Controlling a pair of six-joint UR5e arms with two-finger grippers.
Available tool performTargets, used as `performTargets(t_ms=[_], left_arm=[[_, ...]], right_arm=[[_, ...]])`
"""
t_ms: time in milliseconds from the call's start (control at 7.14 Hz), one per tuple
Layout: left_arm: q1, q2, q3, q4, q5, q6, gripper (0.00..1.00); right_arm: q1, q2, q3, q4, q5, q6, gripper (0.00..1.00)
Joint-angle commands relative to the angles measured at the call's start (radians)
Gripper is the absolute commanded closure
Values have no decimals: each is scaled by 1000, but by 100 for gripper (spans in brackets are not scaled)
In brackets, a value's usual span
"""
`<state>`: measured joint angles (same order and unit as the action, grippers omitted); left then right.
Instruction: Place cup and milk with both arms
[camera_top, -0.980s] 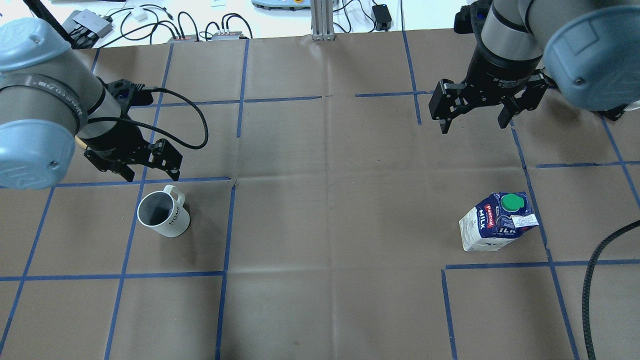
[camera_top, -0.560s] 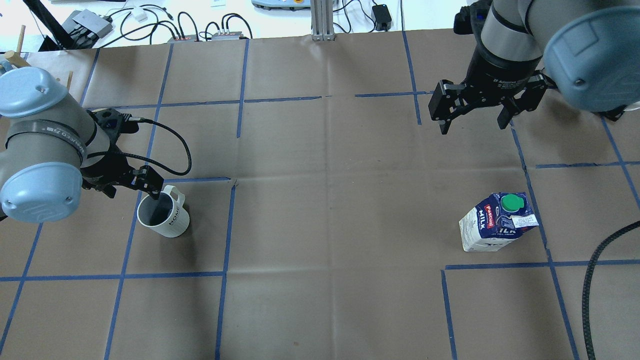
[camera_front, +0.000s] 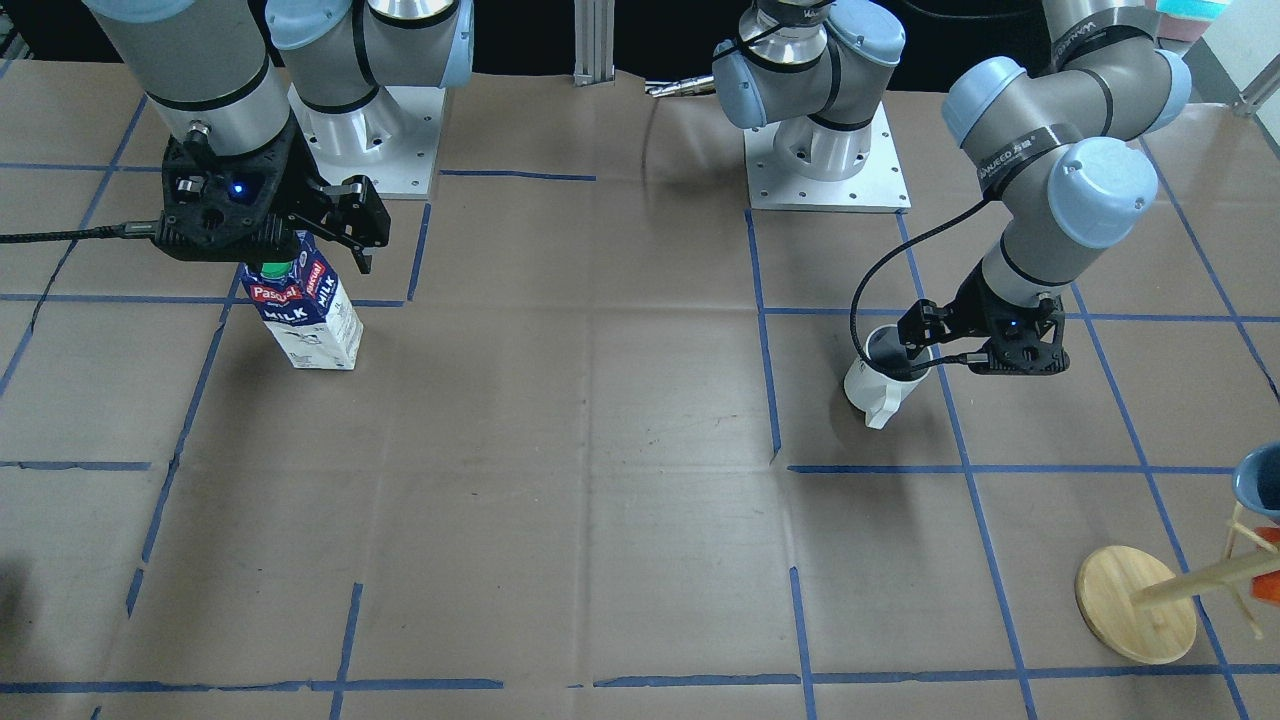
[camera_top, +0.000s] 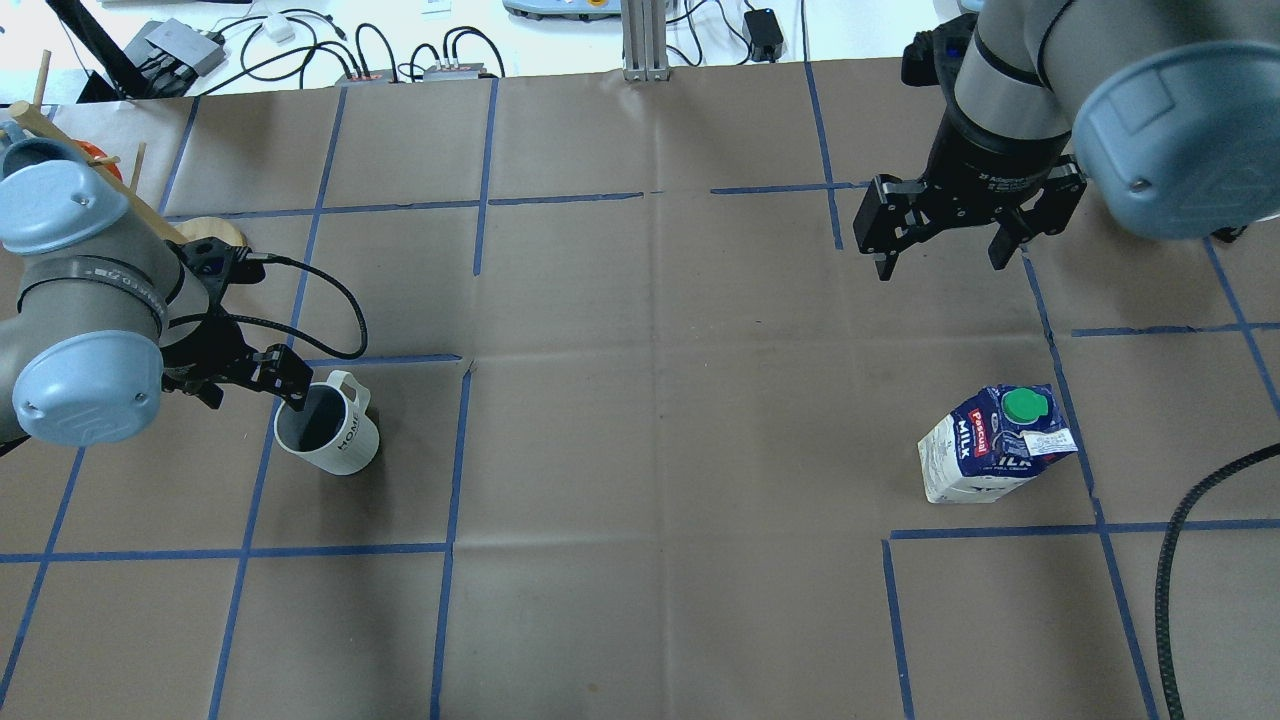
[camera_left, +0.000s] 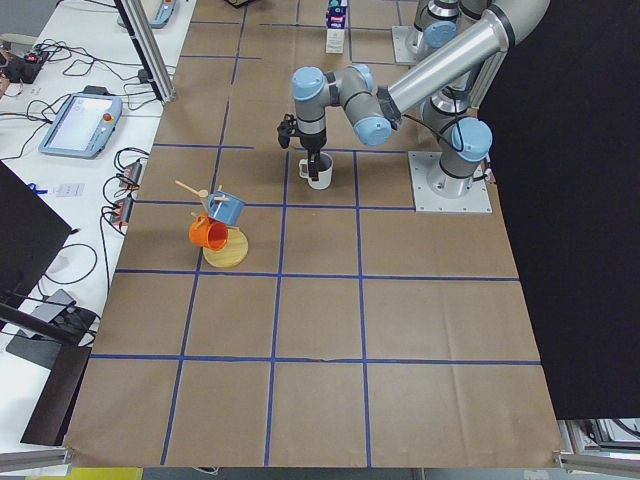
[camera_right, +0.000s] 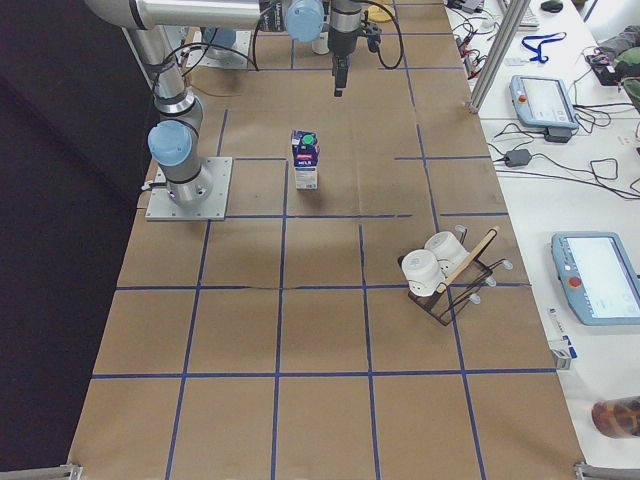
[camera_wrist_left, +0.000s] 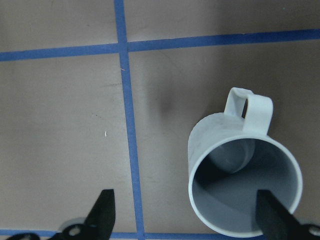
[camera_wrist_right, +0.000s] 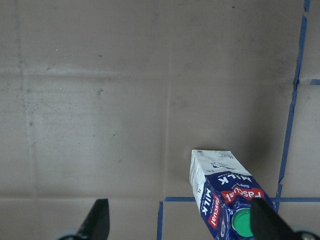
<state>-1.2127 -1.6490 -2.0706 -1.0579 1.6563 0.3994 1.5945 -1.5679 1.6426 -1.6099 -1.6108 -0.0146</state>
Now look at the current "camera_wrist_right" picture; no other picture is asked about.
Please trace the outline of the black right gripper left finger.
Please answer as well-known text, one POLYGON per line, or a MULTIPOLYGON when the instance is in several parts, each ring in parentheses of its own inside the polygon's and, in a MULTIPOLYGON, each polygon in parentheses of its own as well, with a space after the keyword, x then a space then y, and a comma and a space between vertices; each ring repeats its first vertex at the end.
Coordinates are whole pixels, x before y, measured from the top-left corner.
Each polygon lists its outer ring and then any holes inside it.
POLYGON ((107 240, 110 233, 109 201, 97 199, 84 219, 77 233, 76 240, 107 240))

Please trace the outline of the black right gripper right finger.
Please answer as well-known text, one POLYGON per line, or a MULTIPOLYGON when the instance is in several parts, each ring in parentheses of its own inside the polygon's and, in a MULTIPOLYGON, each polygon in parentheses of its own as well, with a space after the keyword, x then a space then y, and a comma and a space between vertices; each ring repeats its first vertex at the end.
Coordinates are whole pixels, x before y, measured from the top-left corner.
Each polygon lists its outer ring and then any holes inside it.
POLYGON ((293 230, 264 200, 253 198, 250 204, 250 229, 256 240, 318 240, 319 235, 293 230))

